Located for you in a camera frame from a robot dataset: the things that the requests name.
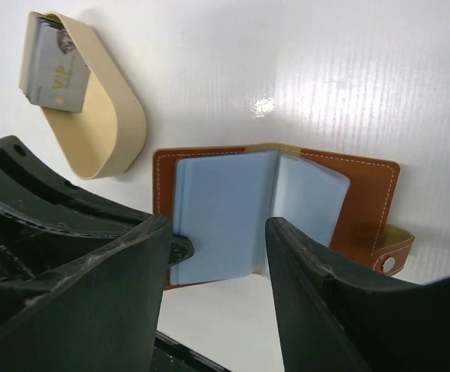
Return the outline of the brown leather card holder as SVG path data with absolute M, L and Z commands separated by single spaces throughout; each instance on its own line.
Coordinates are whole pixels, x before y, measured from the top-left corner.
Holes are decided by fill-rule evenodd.
M 392 276 L 414 243 L 387 221 L 399 174 L 393 161 L 281 143 L 157 150 L 153 210 L 194 248 L 169 269 L 167 287 L 267 275 L 271 217 Z

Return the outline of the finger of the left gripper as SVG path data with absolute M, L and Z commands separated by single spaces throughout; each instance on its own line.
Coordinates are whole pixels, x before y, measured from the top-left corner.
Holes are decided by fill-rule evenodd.
M 45 165 L 17 136 L 0 138 L 0 169 L 39 200 L 112 230 L 131 229 L 149 218 L 148 212 L 74 185 Z
M 160 217 L 118 231 L 80 216 L 0 216 L 0 306 L 158 306 L 163 259 L 173 266 L 193 253 Z

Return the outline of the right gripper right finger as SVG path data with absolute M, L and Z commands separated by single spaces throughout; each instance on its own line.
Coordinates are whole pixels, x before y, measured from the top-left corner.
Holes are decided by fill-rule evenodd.
M 450 277 L 419 285 L 379 274 L 266 221 L 287 371 L 450 371 Z

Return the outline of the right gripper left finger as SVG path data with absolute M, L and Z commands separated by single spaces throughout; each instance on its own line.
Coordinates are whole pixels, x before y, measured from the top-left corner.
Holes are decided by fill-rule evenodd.
M 32 280 L 0 281 L 0 371 L 147 371 L 170 255 L 170 222 Z

